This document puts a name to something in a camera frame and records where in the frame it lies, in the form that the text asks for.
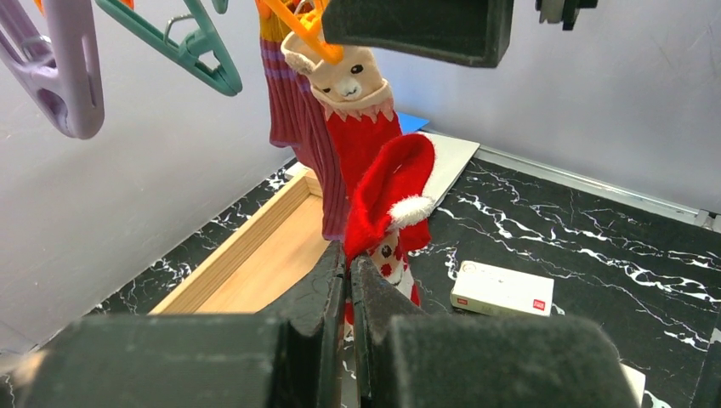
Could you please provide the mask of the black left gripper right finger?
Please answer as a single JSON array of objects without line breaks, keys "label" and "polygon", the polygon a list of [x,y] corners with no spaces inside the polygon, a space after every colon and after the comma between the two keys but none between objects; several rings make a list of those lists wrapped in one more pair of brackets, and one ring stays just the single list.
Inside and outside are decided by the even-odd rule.
[{"label": "black left gripper right finger", "polygon": [[576,317],[429,314],[369,258],[349,272],[363,407],[635,407],[601,328]]}]

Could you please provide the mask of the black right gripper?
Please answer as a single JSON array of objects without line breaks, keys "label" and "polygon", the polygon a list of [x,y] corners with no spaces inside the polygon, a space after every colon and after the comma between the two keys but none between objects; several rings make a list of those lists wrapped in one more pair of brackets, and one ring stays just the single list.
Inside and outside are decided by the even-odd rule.
[{"label": "black right gripper", "polygon": [[[539,23],[573,31],[598,0],[536,0]],[[473,68],[496,68],[510,44],[512,0],[333,0],[321,17],[327,42],[383,48]]]}]

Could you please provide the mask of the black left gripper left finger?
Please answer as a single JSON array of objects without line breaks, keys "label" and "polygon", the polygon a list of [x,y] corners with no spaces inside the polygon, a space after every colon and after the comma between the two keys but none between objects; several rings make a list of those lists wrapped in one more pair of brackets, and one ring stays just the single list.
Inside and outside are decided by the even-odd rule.
[{"label": "black left gripper left finger", "polygon": [[254,314],[79,320],[13,373],[17,407],[337,407],[343,255]]}]

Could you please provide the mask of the red white striped sock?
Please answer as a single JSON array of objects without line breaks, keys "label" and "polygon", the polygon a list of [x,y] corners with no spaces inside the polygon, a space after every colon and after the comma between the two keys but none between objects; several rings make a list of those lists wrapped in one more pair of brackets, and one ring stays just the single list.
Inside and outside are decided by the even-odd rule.
[{"label": "red white striped sock", "polygon": [[422,133],[386,143],[355,186],[343,243],[346,272],[367,255],[378,275],[417,306],[421,299],[408,253],[431,241],[435,199],[423,191],[435,159],[434,144]]}]

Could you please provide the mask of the purple sock with yellow cuff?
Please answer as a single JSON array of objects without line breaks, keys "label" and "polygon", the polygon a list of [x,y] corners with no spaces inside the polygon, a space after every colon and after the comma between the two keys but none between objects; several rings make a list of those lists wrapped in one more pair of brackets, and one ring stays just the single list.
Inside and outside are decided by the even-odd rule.
[{"label": "purple sock with yellow cuff", "polygon": [[307,78],[292,70],[281,53],[290,28],[263,1],[257,1],[256,8],[270,102],[270,143],[292,148],[298,161],[315,172],[322,192],[321,233],[328,241],[341,241],[349,203],[324,111]]}]

